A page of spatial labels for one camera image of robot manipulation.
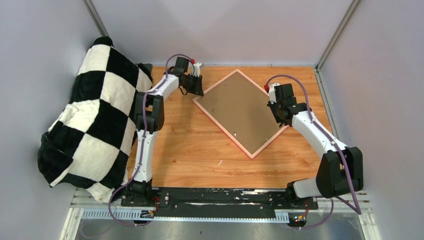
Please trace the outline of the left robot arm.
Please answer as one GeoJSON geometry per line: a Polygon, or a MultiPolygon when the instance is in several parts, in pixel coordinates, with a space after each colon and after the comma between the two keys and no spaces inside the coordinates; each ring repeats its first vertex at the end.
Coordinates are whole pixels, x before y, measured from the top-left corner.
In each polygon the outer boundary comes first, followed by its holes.
{"type": "Polygon", "coordinates": [[[149,206],[154,200],[152,190],[153,153],[159,131],[165,122],[165,100],[175,90],[183,95],[204,96],[202,62],[183,54],[174,55],[173,66],[166,66],[161,80],[135,100],[137,148],[132,176],[122,196],[124,206],[149,206]]]}

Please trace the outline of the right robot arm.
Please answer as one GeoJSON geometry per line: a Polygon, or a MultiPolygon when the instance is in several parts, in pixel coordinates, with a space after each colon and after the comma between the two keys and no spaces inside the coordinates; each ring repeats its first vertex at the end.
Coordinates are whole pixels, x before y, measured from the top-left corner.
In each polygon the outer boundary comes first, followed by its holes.
{"type": "Polygon", "coordinates": [[[320,157],[315,177],[288,183],[286,204],[298,209],[307,198],[340,197],[361,191],[364,187],[363,154],[338,140],[316,118],[309,102],[297,102],[290,83],[264,86],[269,95],[267,106],[276,122],[297,130],[320,157]]]}

